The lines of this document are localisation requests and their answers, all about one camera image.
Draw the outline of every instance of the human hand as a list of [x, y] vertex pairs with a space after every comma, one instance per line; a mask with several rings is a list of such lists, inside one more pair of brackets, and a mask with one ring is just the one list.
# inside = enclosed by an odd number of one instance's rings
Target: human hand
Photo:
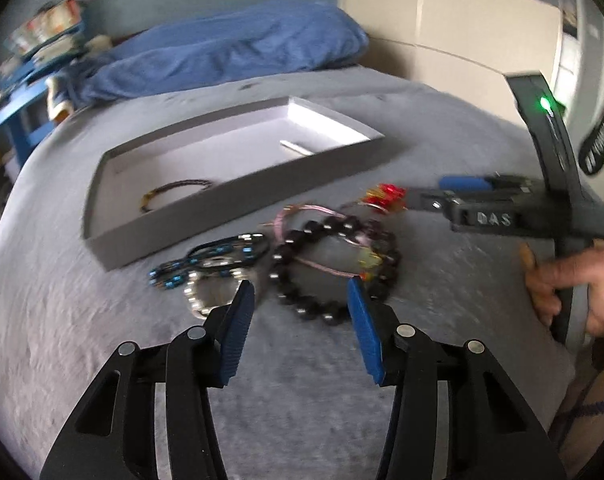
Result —
[[595, 240], [592, 248], [567, 258], [536, 265], [528, 244], [520, 245], [520, 259], [526, 272], [525, 281], [538, 319], [551, 326], [562, 304], [556, 290], [589, 285], [589, 317], [586, 331], [604, 337], [604, 241]]

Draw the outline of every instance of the black beaded bracelet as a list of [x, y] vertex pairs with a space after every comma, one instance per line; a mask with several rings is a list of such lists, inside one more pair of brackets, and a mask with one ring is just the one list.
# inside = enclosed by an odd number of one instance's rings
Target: black beaded bracelet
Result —
[[362, 223], [356, 216], [344, 219], [336, 216], [326, 217], [322, 223], [314, 220], [304, 224], [301, 230], [292, 230], [284, 236], [284, 243], [275, 248], [272, 255], [273, 266], [269, 279], [277, 286], [277, 296], [284, 304], [295, 306], [301, 319], [314, 319], [317, 315], [329, 325], [337, 325], [349, 317], [346, 303], [328, 301], [320, 303], [317, 298], [303, 295], [298, 285], [291, 280], [288, 265], [308, 243], [316, 243], [328, 235], [338, 235], [356, 241], [365, 238], [371, 252], [380, 263], [370, 276], [367, 276], [367, 292], [373, 300], [384, 301], [390, 289], [397, 281], [397, 266], [402, 254], [397, 250], [395, 235], [386, 231], [381, 222], [368, 220]]

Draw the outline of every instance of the blue blanket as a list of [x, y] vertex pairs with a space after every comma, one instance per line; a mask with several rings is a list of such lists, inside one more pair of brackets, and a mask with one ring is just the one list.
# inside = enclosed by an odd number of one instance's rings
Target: blue blanket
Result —
[[257, 76], [355, 63], [368, 38], [342, 10], [275, 1], [239, 12], [153, 27], [60, 72], [75, 108], [213, 86]]

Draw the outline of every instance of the brown bracelet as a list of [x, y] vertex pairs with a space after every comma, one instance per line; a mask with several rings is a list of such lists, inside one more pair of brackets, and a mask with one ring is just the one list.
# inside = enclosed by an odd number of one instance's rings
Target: brown bracelet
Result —
[[182, 186], [202, 186], [204, 189], [208, 189], [209, 187], [213, 186], [213, 182], [204, 179], [188, 178], [186, 180], [176, 180], [175, 182], [169, 182], [163, 186], [156, 187], [142, 197], [142, 201], [140, 202], [140, 211], [142, 213], [152, 211], [152, 209], [150, 209], [148, 206], [152, 199], [154, 199], [157, 195], [167, 192], [169, 189], [175, 189], [176, 187]]

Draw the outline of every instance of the gray bedsheet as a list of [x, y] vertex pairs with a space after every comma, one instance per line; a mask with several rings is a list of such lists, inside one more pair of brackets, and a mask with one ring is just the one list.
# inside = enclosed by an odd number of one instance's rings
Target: gray bedsheet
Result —
[[[378, 129], [387, 136], [388, 156], [373, 171], [286, 203], [337, 206], [378, 182], [431, 186], [442, 174], [540, 174], [524, 130], [426, 86], [359, 67], [258, 78], [77, 114], [35, 150], [0, 224], [0, 439], [33, 478], [118, 343], [162, 344], [194, 324], [181, 292], [150, 288], [146, 272], [200, 241], [255, 230], [284, 205], [107, 273], [80, 239], [86, 189], [102, 152], [197, 114], [286, 95]], [[516, 240], [453, 234], [447, 221], [425, 213], [394, 222], [405, 255], [390, 300], [400, 320], [440, 341], [485, 341], [548, 426], [573, 365], [531, 310]], [[392, 388], [374, 386], [366, 374], [348, 324], [300, 322], [268, 293], [237, 377], [211, 392], [229, 477], [373, 478], [392, 396]], [[163, 405], [161, 392], [157, 403]], [[169, 478], [161, 416], [158, 427], [160, 478]]]

